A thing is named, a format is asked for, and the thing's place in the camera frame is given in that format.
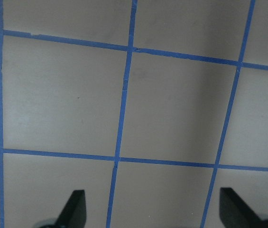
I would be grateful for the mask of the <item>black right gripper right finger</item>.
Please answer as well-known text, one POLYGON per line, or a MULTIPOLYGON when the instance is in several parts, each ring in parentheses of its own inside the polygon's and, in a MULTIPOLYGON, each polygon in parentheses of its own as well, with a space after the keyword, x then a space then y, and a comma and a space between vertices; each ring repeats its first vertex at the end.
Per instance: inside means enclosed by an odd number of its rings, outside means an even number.
POLYGON ((268 228, 268 219, 261 219, 232 188, 220 188, 219 218, 226 228, 268 228))

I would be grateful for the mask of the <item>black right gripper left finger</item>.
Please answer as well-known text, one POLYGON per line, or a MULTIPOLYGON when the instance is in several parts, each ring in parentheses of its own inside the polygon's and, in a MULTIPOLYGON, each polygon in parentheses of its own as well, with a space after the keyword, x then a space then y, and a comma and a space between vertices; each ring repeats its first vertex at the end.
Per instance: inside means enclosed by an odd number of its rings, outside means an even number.
POLYGON ((85 190, 74 190, 53 223, 37 223, 35 228, 84 228, 87 221, 85 190))

